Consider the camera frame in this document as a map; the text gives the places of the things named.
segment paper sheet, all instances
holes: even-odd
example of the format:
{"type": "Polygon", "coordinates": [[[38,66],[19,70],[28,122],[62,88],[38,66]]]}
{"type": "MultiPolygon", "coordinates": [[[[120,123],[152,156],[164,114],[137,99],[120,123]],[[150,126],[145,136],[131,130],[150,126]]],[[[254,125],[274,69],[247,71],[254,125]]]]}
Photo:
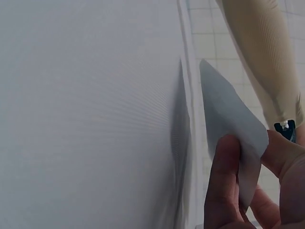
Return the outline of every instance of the paper sheet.
{"type": "Polygon", "coordinates": [[[247,209],[257,185],[260,159],[268,146],[267,130],[245,106],[233,86],[205,60],[200,63],[200,75],[209,155],[213,159],[222,136],[233,134],[238,137],[242,148],[239,198],[247,209]]]}

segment hand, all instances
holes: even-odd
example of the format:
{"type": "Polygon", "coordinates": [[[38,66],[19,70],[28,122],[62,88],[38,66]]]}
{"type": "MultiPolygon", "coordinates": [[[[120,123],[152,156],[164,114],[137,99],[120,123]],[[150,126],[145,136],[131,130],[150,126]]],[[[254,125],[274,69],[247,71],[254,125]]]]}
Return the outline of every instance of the hand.
{"type": "MultiPolygon", "coordinates": [[[[264,229],[305,229],[305,148],[275,131],[268,135],[262,163],[279,178],[280,207],[259,187],[250,207],[264,229]]],[[[239,155],[236,137],[227,135],[219,140],[204,205],[205,229],[255,228],[239,208],[239,155]]]]}

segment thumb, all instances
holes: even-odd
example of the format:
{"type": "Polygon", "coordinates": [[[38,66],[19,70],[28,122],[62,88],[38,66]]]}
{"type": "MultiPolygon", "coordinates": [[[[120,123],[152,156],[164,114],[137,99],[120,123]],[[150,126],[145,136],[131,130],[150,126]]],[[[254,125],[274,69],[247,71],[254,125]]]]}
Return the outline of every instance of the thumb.
{"type": "Polygon", "coordinates": [[[280,180],[286,171],[300,157],[305,156],[305,148],[284,138],[280,133],[268,130],[269,145],[262,156],[262,163],[280,180]]]}

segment black clip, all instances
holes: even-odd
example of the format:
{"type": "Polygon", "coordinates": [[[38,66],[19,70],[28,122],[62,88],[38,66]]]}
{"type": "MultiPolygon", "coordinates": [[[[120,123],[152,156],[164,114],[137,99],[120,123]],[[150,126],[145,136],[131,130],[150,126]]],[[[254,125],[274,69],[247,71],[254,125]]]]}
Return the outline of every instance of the black clip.
{"type": "Polygon", "coordinates": [[[295,143],[295,122],[294,120],[289,120],[287,124],[288,126],[282,126],[280,123],[275,123],[275,130],[289,141],[295,143]]]}

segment white tile wall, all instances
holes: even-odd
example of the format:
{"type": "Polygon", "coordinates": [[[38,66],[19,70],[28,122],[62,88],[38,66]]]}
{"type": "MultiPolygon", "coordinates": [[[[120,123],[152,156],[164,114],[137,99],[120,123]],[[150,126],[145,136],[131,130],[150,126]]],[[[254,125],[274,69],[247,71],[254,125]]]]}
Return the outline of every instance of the white tile wall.
{"type": "Polygon", "coordinates": [[[215,33],[228,33],[228,27],[225,24],[224,17],[220,9],[211,9],[213,17],[213,28],[215,33]]]}
{"type": "Polygon", "coordinates": [[[193,44],[196,47],[196,58],[216,58],[214,36],[212,34],[194,34],[193,44]]]}
{"type": "Polygon", "coordinates": [[[188,0],[189,9],[210,8],[208,0],[188,0]]]}
{"type": "MultiPolygon", "coordinates": [[[[300,85],[305,94],[305,1],[278,0],[278,3],[283,12],[285,24],[288,26],[291,44],[295,51],[296,69],[300,78],[300,85]]],[[[192,21],[197,66],[199,66],[200,59],[205,58],[228,79],[251,112],[266,126],[262,108],[238,58],[216,0],[189,0],[189,7],[191,9],[190,19],[192,21]]],[[[211,161],[207,153],[205,137],[203,138],[203,145],[203,173],[206,191],[211,161]]],[[[271,199],[278,203],[278,181],[264,166],[262,166],[258,183],[271,199]]],[[[250,221],[255,220],[251,211],[248,216],[250,221]]]]}
{"type": "Polygon", "coordinates": [[[192,33],[213,33],[210,9],[189,10],[192,33]]]}
{"type": "Polygon", "coordinates": [[[215,34],[216,56],[222,59],[238,59],[230,34],[215,34]]]}

